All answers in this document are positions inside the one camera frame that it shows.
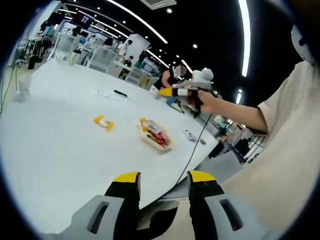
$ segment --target white table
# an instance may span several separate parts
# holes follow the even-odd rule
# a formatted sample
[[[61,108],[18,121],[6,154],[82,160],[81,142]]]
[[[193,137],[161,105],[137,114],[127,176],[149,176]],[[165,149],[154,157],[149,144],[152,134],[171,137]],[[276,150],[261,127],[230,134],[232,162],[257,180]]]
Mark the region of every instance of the white table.
[[[92,95],[102,89],[109,98]],[[112,132],[93,123],[103,114],[115,121]],[[159,154],[138,135],[136,124],[146,117],[163,125],[175,141],[174,150]],[[143,208],[177,182],[202,127],[154,99],[148,91],[108,74],[65,62],[45,63],[32,75],[26,102],[12,102],[1,120],[2,167],[17,206],[37,231],[59,233],[72,214],[95,195],[103,195],[120,174],[141,172]],[[194,169],[218,143],[206,130],[187,168]]]

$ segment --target ceiling light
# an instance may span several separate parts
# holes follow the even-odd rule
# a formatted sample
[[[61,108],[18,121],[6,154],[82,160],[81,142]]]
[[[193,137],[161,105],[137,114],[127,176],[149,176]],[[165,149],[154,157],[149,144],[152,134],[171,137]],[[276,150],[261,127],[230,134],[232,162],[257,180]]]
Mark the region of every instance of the ceiling light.
[[[66,12],[66,13],[71,13],[71,14],[76,14],[75,11],[69,11],[69,10],[64,10],[64,9],[59,9],[58,11]]]
[[[96,25],[91,24],[90,26],[93,27],[93,28],[95,28],[95,29],[98,29],[98,30],[100,30],[100,31],[102,31],[102,32],[105,32],[106,34],[109,34],[109,35],[111,35],[112,37],[114,37],[114,38],[116,38],[116,39],[118,38],[118,36],[112,34],[111,32],[108,32],[108,31],[106,31],[106,30],[104,30],[104,29],[102,29],[102,28],[100,28],[100,27],[98,27],[98,26],[96,26]]]
[[[126,37],[127,39],[129,38],[129,36],[125,35],[123,32],[119,31],[118,29],[115,29],[114,27],[109,26],[108,24],[105,24],[105,23],[102,22],[102,21],[99,21],[99,20],[96,20],[96,19],[95,19],[95,21],[96,21],[97,23],[100,23],[100,24],[102,24],[102,25],[105,25],[106,27],[108,27],[108,28],[116,31],[117,33],[121,34],[122,36]]]
[[[152,55],[155,59],[157,59],[160,63],[162,63],[163,65],[165,65],[167,68],[169,68],[169,66],[164,62],[162,61],[160,58],[158,58],[153,52],[151,52],[150,50],[145,50],[148,54]]]
[[[249,68],[249,59],[250,59],[250,19],[249,19],[249,10],[246,0],[238,0],[242,16],[243,24],[243,35],[244,35],[244,49],[243,49],[243,65],[242,65],[242,76],[246,77]]]
[[[141,23],[143,23],[147,28],[149,28],[155,35],[158,36],[158,38],[160,38],[165,44],[167,44],[167,40],[165,40],[165,38],[163,36],[160,35],[160,33],[158,33],[152,26],[150,26],[145,20],[143,20],[141,17],[139,17],[137,14],[135,14],[134,12],[130,11],[129,9],[127,9],[126,7],[122,6],[121,4],[115,2],[114,0],[106,0],[109,3],[116,5],[117,7],[121,8],[122,10],[126,11],[128,14],[132,15],[133,17],[135,17],[136,19],[138,19]]]
[[[239,104],[239,103],[240,103],[241,96],[242,96],[242,94],[239,92],[238,95],[236,96],[236,100],[235,100],[235,103],[236,103],[236,104]]]
[[[186,63],[186,61],[185,60],[181,60],[181,62],[186,66],[186,68],[189,70],[189,72],[192,74],[192,69],[191,69],[191,67],[189,67],[189,65]]]

